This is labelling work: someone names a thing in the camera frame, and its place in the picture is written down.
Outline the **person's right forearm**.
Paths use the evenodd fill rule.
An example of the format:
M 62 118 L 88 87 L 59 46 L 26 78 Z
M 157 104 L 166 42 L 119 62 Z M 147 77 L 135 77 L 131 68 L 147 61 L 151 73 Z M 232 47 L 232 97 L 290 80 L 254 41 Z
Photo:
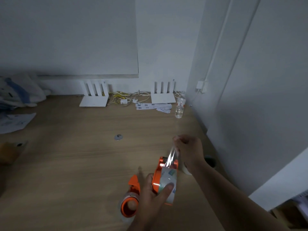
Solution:
M 185 160 L 185 164 L 225 231 L 291 231 L 210 167 L 204 158 Z

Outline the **person's right hand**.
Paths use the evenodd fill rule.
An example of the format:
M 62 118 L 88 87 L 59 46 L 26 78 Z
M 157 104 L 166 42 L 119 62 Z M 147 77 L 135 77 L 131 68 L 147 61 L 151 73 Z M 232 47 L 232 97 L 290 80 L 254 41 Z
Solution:
M 185 164 L 185 167 L 192 175 L 196 175 L 198 171 L 206 166 L 202 142 L 198 137 L 191 136 L 189 148 L 185 152 L 178 153 L 183 164 Z

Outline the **brown cardboard box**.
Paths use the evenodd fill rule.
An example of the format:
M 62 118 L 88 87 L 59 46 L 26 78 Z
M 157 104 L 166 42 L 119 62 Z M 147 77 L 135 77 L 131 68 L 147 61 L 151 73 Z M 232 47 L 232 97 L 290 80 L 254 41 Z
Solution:
M 12 165 L 25 150 L 28 141 L 0 143 L 0 165 Z

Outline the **white wall socket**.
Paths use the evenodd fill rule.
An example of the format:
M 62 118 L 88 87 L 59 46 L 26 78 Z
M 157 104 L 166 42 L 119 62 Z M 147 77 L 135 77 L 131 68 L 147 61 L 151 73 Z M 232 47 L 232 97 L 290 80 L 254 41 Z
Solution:
M 209 82 L 207 80 L 204 81 L 198 81 L 196 90 L 200 93 L 206 93 L 208 90 Z

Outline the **orange tape dispenser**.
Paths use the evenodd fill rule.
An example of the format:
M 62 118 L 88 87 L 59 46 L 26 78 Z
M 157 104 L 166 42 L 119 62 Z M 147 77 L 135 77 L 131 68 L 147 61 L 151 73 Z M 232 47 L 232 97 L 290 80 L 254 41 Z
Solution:
M 162 157 L 160 157 L 159 159 L 159 163 L 158 163 L 158 166 L 154 172 L 154 175 L 153 175 L 153 179 L 152 179 L 152 187 L 153 187 L 153 191 L 155 194 L 158 194 L 158 187 L 159 187 L 159 176 L 160 176 L 160 163 L 162 162 Z
M 141 187 L 140 187 L 137 175 L 133 175 L 130 178 L 128 185 L 129 185 L 129 189 L 127 192 L 135 192 L 140 195 Z

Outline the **person's left hand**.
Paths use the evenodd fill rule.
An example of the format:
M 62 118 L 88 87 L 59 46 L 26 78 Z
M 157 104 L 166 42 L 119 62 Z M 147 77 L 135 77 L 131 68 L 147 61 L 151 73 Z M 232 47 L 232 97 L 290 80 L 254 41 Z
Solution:
M 137 218 L 151 223 L 155 221 L 159 211 L 164 205 L 156 202 L 157 194 L 153 192 L 152 179 L 153 174 L 148 174 L 145 178 L 136 213 Z

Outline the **white printed paper slips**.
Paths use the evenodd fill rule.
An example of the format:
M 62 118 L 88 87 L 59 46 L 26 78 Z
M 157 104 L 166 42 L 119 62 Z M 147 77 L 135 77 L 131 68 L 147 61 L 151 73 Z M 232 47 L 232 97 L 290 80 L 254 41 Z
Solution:
M 137 110 L 157 110 L 163 113 L 170 113 L 172 104 L 170 103 L 136 103 Z

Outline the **white and blue cloth bag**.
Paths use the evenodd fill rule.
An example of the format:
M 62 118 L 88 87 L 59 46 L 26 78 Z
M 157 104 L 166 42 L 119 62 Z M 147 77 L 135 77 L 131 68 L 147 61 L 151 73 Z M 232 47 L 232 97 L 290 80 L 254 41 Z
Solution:
M 35 73 L 0 75 L 0 111 L 36 107 L 51 93 L 43 87 Z

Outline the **clear plastic water bottle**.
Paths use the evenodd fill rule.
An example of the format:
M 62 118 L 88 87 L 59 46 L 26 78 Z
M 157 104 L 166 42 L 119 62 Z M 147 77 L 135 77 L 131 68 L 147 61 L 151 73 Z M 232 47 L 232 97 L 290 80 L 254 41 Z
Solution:
M 175 110 L 175 117 L 177 119 L 182 118 L 184 113 L 185 103 L 186 103 L 185 97 L 181 96 L 177 99 L 176 110 Z

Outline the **clear packing tape roll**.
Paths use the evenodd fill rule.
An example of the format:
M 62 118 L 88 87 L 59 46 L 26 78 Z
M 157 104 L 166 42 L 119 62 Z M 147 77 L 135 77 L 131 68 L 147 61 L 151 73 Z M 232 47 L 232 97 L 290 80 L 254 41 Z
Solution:
M 167 157 L 163 157 L 162 162 L 160 163 L 161 169 L 159 176 L 158 194 L 160 194 L 168 184 L 173 184 L 173 189 L 165 202 L 167 205 L 173 205 L 174 202 L 178 167 L 179 154 L 175 149 L 175 144 L 173 143 L 169 155 Z
M 118 203 L 118 213 L 124 223 L 130 224 L 135 218 L 139 205 L 139 194 L 127 192 Z

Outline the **person's left forearm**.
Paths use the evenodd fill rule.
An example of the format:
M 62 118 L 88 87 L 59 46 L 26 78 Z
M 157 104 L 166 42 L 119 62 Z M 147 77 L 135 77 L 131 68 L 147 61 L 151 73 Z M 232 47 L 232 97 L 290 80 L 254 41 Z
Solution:
M 151 222 L 144 221 L 135 217 L 126 231 L 150 231 L 151 225 Z

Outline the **white router with antennas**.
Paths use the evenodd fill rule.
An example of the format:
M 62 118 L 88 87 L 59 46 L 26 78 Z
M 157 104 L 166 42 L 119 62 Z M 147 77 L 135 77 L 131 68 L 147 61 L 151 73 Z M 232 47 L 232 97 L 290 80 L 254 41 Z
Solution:
M 83 99 L 80 107 L 106 107 L 109 99 L 108 85 L 105 80 L 80 80 Z
M 153 104 L 175 103 L 175 80 L 154 81 L 151 85 L 151 101 Z

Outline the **white printed paper sheet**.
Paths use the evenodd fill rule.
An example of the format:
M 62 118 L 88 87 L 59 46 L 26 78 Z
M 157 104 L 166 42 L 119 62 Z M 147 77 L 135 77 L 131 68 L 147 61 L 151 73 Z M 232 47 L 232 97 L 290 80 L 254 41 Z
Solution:
M 0 115 L 0 134 L 12 133 L 24 129 L 36 113 L 20 115 Z

